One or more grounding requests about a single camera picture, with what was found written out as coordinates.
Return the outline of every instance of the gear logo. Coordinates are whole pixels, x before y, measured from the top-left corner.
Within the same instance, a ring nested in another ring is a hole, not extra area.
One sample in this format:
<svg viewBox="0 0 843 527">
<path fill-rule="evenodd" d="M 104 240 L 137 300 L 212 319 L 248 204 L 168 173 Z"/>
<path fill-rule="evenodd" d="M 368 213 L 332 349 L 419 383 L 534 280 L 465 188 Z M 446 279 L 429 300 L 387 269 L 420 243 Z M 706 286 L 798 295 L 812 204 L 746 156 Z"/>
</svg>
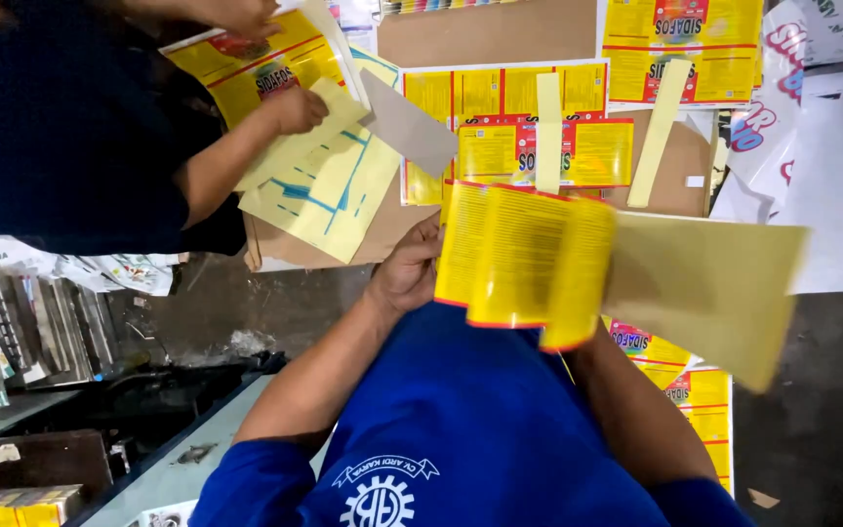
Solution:
<svg viewBox="0 0 843 527">
<path fill-rule="evenodd" d="M 415 496 L 403 494 L 406 483 L 394 482 L 394 475 L 382 482 L 374 475 L 369 486 L 357 485 L 360 494 L 346 499 L 350 510 L 340 515 L 340 521 L 347 527 L 405 527 L 402 521 L 415 517 L 415 511 L 407 507 Z"/>
</svg>

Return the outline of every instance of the hand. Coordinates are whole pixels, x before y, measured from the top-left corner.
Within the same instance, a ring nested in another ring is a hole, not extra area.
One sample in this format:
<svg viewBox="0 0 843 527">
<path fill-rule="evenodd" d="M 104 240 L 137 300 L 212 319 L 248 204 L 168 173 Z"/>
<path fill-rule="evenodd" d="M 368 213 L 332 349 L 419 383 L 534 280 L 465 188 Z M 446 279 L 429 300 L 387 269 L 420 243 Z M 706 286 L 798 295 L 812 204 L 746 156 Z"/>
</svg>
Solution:
<svg viewBox="0 0 843 527">
<path fill-rule="evenodd" d="M 279 135 L 307 133 L 330 114 L 318 94 L 297 85 L 270 95 L 257 112 L 276 126 Z"/>
<path fill-rule="evenodd" d="M 181 2 L 183 18 L 222 27 L 251 41 L 264 41 L 281 33 L 271 23 L 278 3 L 275 0 L 175 0 Z"/>
<path fill-rule="evenodd" d="M 441 255 L 439 214 L 420 222 L 376 270 L 366 293 L 402 315 L 435 298 L 435 258 Z"/>
</svg>

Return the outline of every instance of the floor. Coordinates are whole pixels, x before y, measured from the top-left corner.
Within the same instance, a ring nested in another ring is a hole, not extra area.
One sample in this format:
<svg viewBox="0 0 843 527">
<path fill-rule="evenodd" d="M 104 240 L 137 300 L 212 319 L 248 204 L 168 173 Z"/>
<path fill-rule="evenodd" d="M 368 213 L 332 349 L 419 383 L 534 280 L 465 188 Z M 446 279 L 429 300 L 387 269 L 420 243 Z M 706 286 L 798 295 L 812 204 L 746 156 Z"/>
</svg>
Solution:
<svg viewBox="0 0 843 527">
<path fill-rule="evenodd" d="M 111 305 L 128 322 L 126 348 L 157 363 L 213 365 L 273 348 L 294 357 L 370 272 L 251 274 L 240 258 L 210 256 L 183 267 L 173 296 L 114 293 Z M 734 485 L 746 513 L 761 526 L 843 526 L 843 293 L 800 298 L 779 377 L 762 396 L 736 387 L 734 415 Z M 759 507 L 748 488 L 780 502 Z"/>
</svg>

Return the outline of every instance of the gray cardboard piece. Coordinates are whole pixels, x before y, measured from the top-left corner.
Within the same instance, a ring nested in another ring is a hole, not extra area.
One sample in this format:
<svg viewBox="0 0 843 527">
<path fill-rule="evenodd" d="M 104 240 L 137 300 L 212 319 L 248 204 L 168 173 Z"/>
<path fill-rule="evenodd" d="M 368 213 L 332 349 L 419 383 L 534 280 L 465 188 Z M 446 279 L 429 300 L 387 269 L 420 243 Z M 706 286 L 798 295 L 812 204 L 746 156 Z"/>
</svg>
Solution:
<svg viewBox="0 0 843 527">
<path fill-rule="evenodd" d="M 457 134 L 399 95 L 366 69 L 360 79 L 373 112 L 360 124 L 432 177 L 440 177 L 457 155 Z"/>
</svg>

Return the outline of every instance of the shirt logo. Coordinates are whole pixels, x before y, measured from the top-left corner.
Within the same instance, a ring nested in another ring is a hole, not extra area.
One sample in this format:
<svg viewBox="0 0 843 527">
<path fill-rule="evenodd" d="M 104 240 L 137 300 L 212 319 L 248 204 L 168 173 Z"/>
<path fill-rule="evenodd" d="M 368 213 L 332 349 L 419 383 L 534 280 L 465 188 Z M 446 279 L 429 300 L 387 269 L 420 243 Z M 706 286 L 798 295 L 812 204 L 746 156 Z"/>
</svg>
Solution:
<svg viewBox="0 0 843 527">
<path fill-rule="evenodd" d="M 415 496 L 404 494 L 408 485 L 395 485 L 395 476 L 380 481 L 374 475 L 369 486 L 357 485 L 357 494 L 346 499 L 350 510 L 340 515 L 340 521 L 347 527 L 405 527 L 403 520 L 415 517 L 415 511 L 408 504 L 415 501 Z"/>
<path fill-rule="evenodd" d="M 353 483 L 368 473 L 382 469 L 397 470 L 411 476 L 412 478 L 421 474 L 425 479 L 431 479 L 432 475 L 441 474 L 438 472 L 438 469 L 435 468 L 435 465 L 428 460 L 414 461 L 402 456 L 374 456 L 373 458 L 360 463 L 356 466 L 356 468 L 346 467 L 344 471 L 341 472 L 336 479 L 334 479 L 334 483 L 332 483 L 331 486 L 337 486 L 340 488 L 345 482 Z"/>
</svg>

